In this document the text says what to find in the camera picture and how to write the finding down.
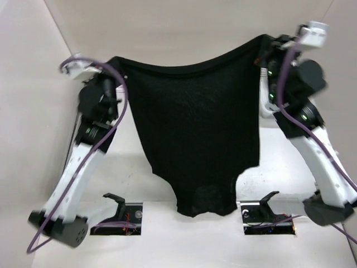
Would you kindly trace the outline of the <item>black tank top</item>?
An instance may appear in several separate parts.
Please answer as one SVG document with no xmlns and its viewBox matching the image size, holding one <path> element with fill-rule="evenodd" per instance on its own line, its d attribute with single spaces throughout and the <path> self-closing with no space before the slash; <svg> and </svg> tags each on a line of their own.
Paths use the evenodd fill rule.
<svg viewBox="0 0 357 268">
<path fill-rule="evenodd" d="M 271 40 L 255 37 L 214 59 L 155 66 L 115 56 L 152 172 L 168 182 L 189 217 L 232 213 L 236 181 L 259 165 L 259 82 L 255 60 Z"/>
</svg>

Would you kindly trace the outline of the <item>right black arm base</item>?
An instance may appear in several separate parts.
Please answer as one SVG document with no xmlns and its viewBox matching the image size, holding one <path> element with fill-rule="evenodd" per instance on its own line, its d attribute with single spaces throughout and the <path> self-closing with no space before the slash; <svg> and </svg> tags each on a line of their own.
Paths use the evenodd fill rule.
<svg viewBox="0 0 357 268">
<path fill-rule="evenodd" d="M 278 194 L 273 191 L 261 200 L 241 201 L 243 232 L 245 235 L 295 235 L 294 217 L 274 214 L 268 201 Z"/>
</svg>

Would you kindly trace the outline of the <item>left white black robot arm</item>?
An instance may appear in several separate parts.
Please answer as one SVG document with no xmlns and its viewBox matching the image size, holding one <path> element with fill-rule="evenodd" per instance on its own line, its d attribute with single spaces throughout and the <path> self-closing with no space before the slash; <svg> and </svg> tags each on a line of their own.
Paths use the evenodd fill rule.
<svg viewBox="0 0 357 268">
<path fill-rule="evenodd" d="M 28 217 L 38 236 L 76 248 L 104 220 L 109 218 L 115 223 L 123 220 L 125 200 L 115 194 L 106 193 L 97 204 L 80 208 L 89 179 L 104 159 L 125 114 L 118 110 L 120 86 L 125 86 L 121 75 L 103 72 L 95 74 L 80 91 L 81 122 L 72 153 L 48 201 Z"/>
</svg>

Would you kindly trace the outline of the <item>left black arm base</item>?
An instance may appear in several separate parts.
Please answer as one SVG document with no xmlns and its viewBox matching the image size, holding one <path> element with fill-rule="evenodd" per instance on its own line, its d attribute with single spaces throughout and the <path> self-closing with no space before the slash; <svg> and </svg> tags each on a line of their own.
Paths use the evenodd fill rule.
<svg viewBox="0 0 357 268">
<path fill-rule="evenodd" d="M 90 230 L 95 236 L 140 236 L 143 219 L 143 203 L 127 203 L 124 198 L 106 193 L 103 198 L 117 203 L 114 216 L 104 219 Z"/>
</svg>

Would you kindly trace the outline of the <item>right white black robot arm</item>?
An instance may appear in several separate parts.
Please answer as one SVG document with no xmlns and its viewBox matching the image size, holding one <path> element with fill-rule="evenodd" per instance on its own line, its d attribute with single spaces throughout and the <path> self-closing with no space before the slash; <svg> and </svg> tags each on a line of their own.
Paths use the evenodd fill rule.
<svg viewBox="0 0 357 268">
<path fill-rule="evenodd" d="M 282 35 L 269 39 L 256 64 L 260 67 L 260 112 L 272 117 L 309 168 L 316 189 L 307 194 L 271 192 L 259 202 L 259 214 L 271 221 L 280 214 L 305 216 L 319 226 L 340 223 L 354 214 L 356 184 L 343 169 L 310 97 L 326 88 L 322 67 L 299 61 L 305 48 L 322 41 Z"/>
</svg>

